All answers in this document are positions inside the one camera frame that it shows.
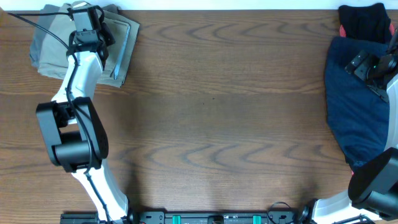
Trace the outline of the beige khaki shorts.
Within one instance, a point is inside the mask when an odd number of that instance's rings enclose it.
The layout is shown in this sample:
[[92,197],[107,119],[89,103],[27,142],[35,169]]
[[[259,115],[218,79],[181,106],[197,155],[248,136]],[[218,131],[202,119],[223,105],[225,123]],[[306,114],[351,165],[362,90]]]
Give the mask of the beige khaki shorts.
[[[50,25],[49,31],[68,43],[70,34],[76,30],[75,23],[63,15],[67,9],[76,5],[86,5],[84,1],[65,3],[59,7],[60,15]],[[108,47],[109,57],[98,83],[121,87],[126,79],[131,55],[136,43],[139,24],[116,13],[104,10],[104,21],[108,25],[115,43]],[[37,71],[47,77],[64,79],[68,68],[66,48],[51,35],[46,35],[42,44],[40,62]]]

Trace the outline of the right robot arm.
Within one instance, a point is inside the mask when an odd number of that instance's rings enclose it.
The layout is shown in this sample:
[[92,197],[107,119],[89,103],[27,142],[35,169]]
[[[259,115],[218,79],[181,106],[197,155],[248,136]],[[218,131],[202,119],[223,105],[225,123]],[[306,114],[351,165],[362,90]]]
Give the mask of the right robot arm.
[[297,223],[397,218],[397,41],[335,37],[325,67],[327,123],[351,169],[348,188],[303,208]]

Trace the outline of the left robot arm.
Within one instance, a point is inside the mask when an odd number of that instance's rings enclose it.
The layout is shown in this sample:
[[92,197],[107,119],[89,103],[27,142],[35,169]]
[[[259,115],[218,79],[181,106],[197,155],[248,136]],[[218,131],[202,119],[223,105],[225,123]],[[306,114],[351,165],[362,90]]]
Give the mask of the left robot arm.
[[68,40],[62,85],[36,116],[50,161],[70,173],[93,201],[98,223],[131,223],[129,200],[108,164],[108,137],[93,105],[108,46],[115,40],[106,23],[76,25]]

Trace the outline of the black garment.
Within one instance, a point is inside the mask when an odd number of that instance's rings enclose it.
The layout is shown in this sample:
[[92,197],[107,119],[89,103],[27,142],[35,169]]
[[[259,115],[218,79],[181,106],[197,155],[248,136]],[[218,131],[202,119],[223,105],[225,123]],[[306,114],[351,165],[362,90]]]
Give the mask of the black garment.
[[347,38],[381,44],[386,44],[392,39],[389,31],[391,19],[383,3],[364,7],[342,5],[338,8],[338,15]]

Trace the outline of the navy blue shorts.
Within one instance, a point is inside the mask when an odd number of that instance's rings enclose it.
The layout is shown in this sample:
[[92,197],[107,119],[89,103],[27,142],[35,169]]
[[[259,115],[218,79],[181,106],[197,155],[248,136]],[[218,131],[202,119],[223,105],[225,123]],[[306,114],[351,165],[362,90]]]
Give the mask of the navy blue shorts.
[[328,49],[325,67],[327,123],[353,172],[384,151],[389,104],[362,80],[349,74],[345,66],[361,50],[380,57],[386,49],[386,44],[346,37],[333,38]]

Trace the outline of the folded grey shorts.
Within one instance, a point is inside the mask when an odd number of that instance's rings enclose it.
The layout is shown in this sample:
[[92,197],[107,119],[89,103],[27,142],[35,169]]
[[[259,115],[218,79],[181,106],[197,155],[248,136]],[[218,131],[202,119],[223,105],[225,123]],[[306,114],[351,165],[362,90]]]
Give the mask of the folded grey shorts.
[[[119,14],[119,8],[114,4],[107,5],[103,7],[103,9],[108,12]],[[44,13],[58,12],[59,10],[60,8],[58,6],[46,4],[44,8],[40,11],[40,13],[44,14]],[[55,15],[43,16],[43,17],[40,16],[37,20],[37,24],[49,30],[50,25],[54,19]],[[35,28],[29,52],[31,64],[35,68],[39,67],[42,44],[46,35],[47,35],[46,32],[40,30],[39,28]]]

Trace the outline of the red garment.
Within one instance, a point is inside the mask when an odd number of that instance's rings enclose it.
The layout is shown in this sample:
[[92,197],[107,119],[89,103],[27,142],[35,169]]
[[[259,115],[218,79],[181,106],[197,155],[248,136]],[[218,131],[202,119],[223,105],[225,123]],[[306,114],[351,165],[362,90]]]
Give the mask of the red garment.
[[[396,29],[394,28],[394,25],[392,23],[390,23],[389,31],[390,31],[391,35],[394,35],[394,33],[396,31]],[[342,25],[340,25],[339,34],[340,34],[340,37],[347,37],[346,31]]]

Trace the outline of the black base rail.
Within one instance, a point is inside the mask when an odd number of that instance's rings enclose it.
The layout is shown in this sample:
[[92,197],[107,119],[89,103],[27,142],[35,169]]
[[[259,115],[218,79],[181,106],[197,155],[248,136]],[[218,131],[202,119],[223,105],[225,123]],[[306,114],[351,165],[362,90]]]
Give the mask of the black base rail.
[[119,220],[102,219],[96,213],[66,213],[60,216],[60,224],[289,224],[296,222],[296,214],[288,211],[271,211],[265,213],[142,212],[122,217]]

